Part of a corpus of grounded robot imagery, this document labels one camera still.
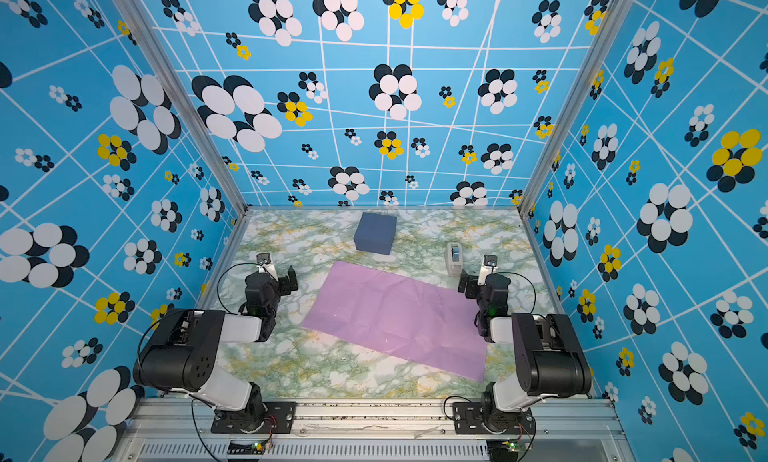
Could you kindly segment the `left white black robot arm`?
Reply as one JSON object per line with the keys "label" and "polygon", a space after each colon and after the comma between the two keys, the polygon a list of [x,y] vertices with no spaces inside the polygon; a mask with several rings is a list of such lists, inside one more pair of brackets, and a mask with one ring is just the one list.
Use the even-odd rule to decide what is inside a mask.
{"label": "left white black robot arm", "polygon": [[226,343],[264,343],[276,326],[282,297],[298,290],[293,267],[278,276],[262,265],[245,279],[238,311],[173,309],[154,322],[140,342],[134,380],[162,392],[183,392],[213,408],[214,434],[288,434],[294,402],[266,402],[261,388],[217,363]]}

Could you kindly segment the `purple wrapping paper sheet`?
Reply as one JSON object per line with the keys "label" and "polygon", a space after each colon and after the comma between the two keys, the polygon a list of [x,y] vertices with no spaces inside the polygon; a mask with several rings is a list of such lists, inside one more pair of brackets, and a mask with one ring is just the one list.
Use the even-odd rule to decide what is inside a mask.
{"label": "purple wrapping paper sheet", "polygon": [[336,261],[302,326],[480,382],[487,343],[476,313],[454,289]]}

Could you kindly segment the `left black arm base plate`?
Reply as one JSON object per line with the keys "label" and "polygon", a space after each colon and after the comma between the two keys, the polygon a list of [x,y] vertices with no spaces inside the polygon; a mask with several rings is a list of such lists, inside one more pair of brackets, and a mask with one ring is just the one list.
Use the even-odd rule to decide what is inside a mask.
{"label": "left black arm base plate", "polygon": [[210,431],[214,434],[290,434],[297,403],[295,401],[262,402],[241,411],[214,411]]}

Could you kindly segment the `dark blue gift box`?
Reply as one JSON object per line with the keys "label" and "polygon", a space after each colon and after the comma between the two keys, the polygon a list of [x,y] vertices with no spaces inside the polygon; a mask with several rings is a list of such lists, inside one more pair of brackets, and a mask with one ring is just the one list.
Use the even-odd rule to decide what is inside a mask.
{"label": "dark blue gift box", "polygon": [[389,255],[392,252],[396,227],[397,217],[394,215],[363,212],[353,238],[356,249]]}

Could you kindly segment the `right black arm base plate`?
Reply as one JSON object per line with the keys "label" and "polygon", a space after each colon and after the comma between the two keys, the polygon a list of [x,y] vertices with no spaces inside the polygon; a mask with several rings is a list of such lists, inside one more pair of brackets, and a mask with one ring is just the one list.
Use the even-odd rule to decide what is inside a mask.
{"label": "right black arm base plate", "polygon": [[480,402],[459,401],[449,412],[457,435],[534,435],[536,421],[530,410],[501,412]]}

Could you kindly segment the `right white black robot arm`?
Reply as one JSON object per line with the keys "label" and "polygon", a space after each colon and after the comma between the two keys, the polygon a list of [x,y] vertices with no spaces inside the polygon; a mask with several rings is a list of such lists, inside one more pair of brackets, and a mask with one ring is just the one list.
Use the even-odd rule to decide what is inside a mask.
{"label": "right white black robot arm", "polygon": [[587,395],[592,375],[568,316],[511,312],[510,272],[462,271],[458,291],[477,303],[474,324],[488,343],[510,344],[515,373],[487,385],[480,401],[481,423],[488,433],[513,428],[534,432],[531,407],[549,399]]}

